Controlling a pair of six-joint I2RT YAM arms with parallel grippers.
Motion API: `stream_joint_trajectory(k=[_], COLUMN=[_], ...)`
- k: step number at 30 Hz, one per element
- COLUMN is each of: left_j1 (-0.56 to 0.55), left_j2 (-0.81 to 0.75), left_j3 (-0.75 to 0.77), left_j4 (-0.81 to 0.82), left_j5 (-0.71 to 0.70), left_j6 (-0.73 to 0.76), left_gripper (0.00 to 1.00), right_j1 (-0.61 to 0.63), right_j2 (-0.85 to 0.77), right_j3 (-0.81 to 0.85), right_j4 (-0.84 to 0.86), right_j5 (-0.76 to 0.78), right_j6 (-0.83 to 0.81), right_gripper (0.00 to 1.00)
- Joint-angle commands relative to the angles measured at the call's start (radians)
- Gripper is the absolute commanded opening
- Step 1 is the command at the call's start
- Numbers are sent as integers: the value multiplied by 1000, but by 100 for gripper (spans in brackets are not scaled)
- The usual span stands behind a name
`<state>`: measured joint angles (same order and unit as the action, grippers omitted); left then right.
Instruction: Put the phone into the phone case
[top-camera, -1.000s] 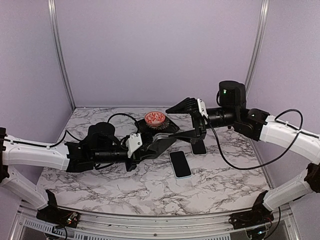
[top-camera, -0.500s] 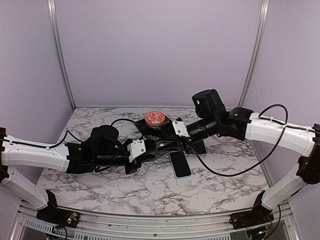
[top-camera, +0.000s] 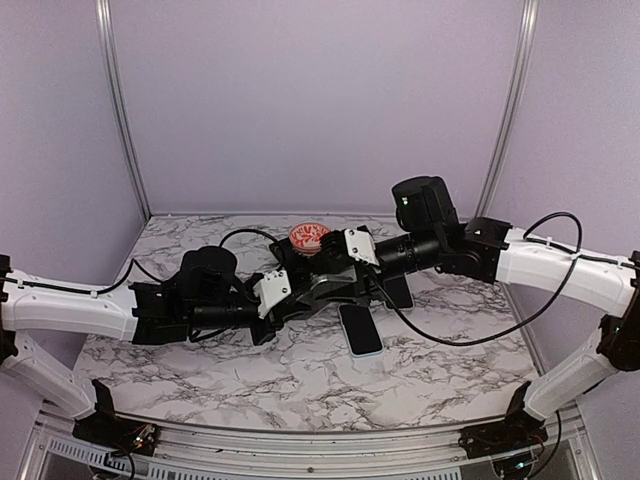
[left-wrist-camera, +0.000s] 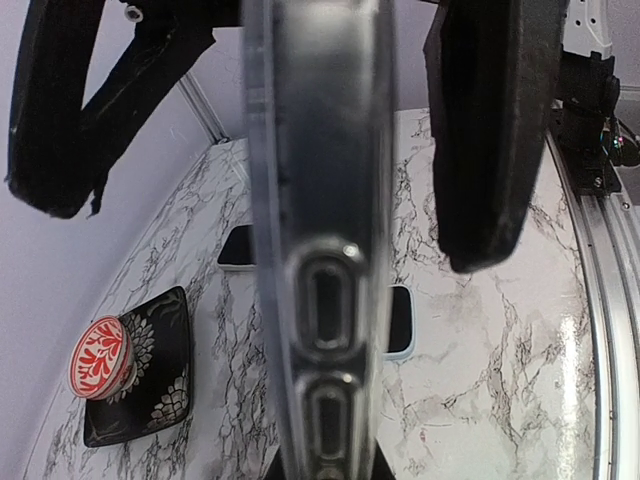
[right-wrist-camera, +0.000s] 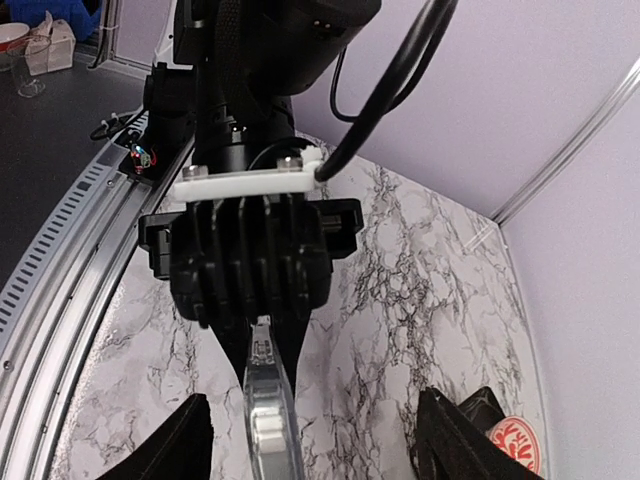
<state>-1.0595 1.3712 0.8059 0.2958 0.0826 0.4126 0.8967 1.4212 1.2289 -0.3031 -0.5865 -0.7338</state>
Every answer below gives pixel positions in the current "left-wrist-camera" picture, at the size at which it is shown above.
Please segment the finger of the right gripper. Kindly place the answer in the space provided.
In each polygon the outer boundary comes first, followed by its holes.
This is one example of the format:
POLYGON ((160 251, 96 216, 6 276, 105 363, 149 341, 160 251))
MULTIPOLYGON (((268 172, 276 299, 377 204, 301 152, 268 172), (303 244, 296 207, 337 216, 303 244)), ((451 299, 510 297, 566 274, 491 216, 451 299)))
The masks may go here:
POLYGON ((241 4, 127 1, 134 37, 108 77, 84 97, 104 4, 32 1, 22 33, 9 122, 11 194, 59 219, 85 204, 97 214, 109 172, 175 84, 214 42, 238 27, 241 4))
POLYGON ((516 248, 562 52, 564 1, 442 1, 426 38, 438 244, 462 274, 516 248))

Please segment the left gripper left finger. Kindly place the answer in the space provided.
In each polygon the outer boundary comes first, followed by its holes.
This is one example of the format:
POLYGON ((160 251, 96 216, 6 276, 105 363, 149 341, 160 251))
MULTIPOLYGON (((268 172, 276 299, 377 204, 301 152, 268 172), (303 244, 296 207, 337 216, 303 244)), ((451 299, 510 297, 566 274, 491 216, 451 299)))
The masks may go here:
POLYGON ((282 465, 280 450, 276 451, 266 473, 263 476, 263 480, 285 480, 285 472, 282 465))

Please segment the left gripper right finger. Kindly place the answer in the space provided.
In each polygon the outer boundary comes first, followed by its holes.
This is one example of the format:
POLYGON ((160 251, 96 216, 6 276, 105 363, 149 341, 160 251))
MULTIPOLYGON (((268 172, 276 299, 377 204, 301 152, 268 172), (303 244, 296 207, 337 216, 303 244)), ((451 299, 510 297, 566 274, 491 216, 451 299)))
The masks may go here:
POLYGON ((376 445, 374 463, 372 468, 372 480, 395 480, 396 477, 381 449, 376 445))

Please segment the clear magsafe phone case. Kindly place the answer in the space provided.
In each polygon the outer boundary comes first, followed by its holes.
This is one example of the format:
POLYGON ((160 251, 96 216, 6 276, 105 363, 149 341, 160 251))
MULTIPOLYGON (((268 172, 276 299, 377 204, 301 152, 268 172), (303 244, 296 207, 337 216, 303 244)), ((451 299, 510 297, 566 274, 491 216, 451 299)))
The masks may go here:
POLYGON ((391 317, 394 15, 389 1, 274 1, 289 479, 369 479, 391 317))

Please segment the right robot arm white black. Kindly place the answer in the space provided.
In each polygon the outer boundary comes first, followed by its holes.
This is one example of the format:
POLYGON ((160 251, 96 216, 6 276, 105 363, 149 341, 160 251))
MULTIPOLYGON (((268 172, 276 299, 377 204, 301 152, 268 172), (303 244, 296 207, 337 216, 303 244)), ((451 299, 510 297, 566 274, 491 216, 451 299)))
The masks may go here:
MULTIPOLYGON (((130 1, 135 32, 84 94, 103 5, 33 1, 10 113, 10 192, 52 217, 101 208, 111 168, 214 43, 244 30, 254 231, 263 269, 388 254, 389 1, 130 1)), ((554 100, 580 192, 611 191, 620 83, 602 1, 441 1, 424 45, 440 250, 469 273, 514 251, 554 100)))

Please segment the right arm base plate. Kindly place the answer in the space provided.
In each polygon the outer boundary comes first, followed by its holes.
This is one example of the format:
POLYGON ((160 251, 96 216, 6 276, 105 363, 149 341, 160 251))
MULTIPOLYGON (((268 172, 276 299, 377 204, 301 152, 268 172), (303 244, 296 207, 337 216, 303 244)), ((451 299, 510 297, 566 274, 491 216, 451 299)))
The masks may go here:
POLYGON ((616 167, 639 165, 639 137, 629 138, 604 130, 595 150, 562 145, 561 152, 573 193, 603 197, 622 190, 616 167))

